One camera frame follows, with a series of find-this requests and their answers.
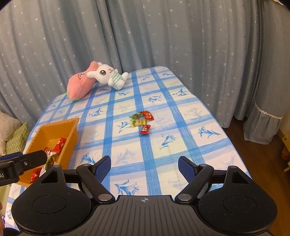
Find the white bunny plush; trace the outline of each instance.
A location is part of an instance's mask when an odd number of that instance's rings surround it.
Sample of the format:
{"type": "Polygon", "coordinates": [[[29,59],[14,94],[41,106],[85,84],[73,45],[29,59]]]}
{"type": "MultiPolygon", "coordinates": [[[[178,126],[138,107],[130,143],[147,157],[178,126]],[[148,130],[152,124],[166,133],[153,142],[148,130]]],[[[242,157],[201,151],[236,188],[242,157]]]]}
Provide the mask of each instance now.
{"type": "Polygon", "coordinates": [[[124,72],[120,75],[117,69],[113,69],[113,67],[109,65],[102,64],[96,71],[87,72],[87,77],[95,78],[102,84],[108,84],[114,89],[120,90],[123,88],[125,81],[128,79],[128,73],[124,72]]]}

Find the blue checkered sheet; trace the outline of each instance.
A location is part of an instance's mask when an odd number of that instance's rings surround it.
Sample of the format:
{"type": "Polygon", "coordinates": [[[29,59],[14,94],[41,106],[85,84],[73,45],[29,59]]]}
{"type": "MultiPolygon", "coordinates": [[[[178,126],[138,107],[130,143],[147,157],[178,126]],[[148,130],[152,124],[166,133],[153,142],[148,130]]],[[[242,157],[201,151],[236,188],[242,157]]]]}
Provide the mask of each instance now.
{"type": "MultiPolygon", "coordinates": [[[[99,86],[77,102],[60,95],[47,107],[32,130],[26,149],[39,127],[79,117],[79,139],[69,168],[96,163],[105,155],[112,168],[103,185],[115,196],[160,195],[173,197],[187,182],[178,171],[181,155],[215,169],[236,165],[247,172],[223,129],[204,104],[166,67],[157,66],[129,74],[122,90],[99,86]],[[139,134],[129,116],[152,113],[150,134],[139,134]]],[[[15,227],[11,205],[24,187],[13,184],[6,210],[6,225],[15,227]]]]}

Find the green patterned cushion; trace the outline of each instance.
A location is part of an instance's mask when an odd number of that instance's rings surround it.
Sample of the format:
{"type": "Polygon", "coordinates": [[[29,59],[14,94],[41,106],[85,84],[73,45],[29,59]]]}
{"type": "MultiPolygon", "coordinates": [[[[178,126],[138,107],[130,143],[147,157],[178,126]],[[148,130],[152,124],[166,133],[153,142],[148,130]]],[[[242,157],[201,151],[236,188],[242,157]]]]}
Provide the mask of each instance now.
{"type": "Polygon", "coordinates": [[[25,122],[12,135],[12,138],[6,143],[6,154],[23,152],[28,138],[28,124],[25,122]]]}

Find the wooden floor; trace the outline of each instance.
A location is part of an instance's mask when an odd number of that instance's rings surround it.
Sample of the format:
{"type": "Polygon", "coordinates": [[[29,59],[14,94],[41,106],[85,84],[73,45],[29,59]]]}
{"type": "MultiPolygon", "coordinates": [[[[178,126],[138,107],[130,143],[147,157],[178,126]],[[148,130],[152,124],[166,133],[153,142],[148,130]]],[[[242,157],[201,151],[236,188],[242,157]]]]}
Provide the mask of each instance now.
{"type": "Polygon", "coordinates": [[[290,171],[284,172],[287,163],[281,158],[281,139],[275,135],[268,145],[244,140],[243,122],[233,118],[224,129],[253,180],[275,201],[277,218],[270,230],[274,236],[290,235],[290,171]]]}

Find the pillow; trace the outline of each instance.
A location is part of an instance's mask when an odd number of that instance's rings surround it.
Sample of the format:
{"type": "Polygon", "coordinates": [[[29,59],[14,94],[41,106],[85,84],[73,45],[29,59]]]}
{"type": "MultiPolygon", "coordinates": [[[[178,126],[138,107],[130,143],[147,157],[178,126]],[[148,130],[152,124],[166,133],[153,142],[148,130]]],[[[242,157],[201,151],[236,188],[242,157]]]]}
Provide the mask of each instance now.
{"type": "Polygon", "coordinates": [[[20,124],[19,120],[0,111],[0,140],[8,141],[20,124]]]}
{"type": "Polygon", "coordinates": [[[14,133],[12,138],[6,143],[6,154],[23,152],[28,138],[28,124],[25,122],[14,133]]]}
{"type": "Polygon", "coordinates": [[[0,139],[0,157],[6,155],[6,142],[0,139]]]}

